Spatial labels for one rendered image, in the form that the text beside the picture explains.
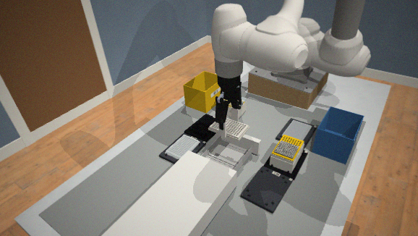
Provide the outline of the blue open-top bin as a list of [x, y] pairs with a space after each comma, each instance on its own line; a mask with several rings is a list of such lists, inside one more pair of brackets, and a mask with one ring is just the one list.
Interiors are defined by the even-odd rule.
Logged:
[[330, 107], [317, 128], [312, 152], [346, 164], [364, 116]]

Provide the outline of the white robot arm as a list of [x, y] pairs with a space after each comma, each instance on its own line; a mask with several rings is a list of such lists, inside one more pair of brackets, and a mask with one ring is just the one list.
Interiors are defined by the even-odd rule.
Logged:
[[341, 77], [361, 75], [371, 58], [358, 30], [364, 3], [336, 0], [332, 28], [325, 35], [316, 21], [301, 18], [304, 0], [283, 0], [280, 12], [257, 26], [247, 22], [241, 5], [222, 4], [211, 27], [215, 72], [238, 77], [245, 61], [302, 84], [313, 67]]

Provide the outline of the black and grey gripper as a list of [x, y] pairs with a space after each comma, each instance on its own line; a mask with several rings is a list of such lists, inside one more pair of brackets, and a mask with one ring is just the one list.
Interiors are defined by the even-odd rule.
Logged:
[[[216, 120], [218, 123], [218, 135], [226, 137], [226, 115], [231, 103], [231, 119], [239, 121], [239, 105], [242, 104], [240, 76], [234, 78], [223, 78], [218, 76], [218, 85], [221, 94], [216, 96]], [[225, 99], [225, 100], [224, 100]], [[227, 100], [227, 101], [226, 101]]]

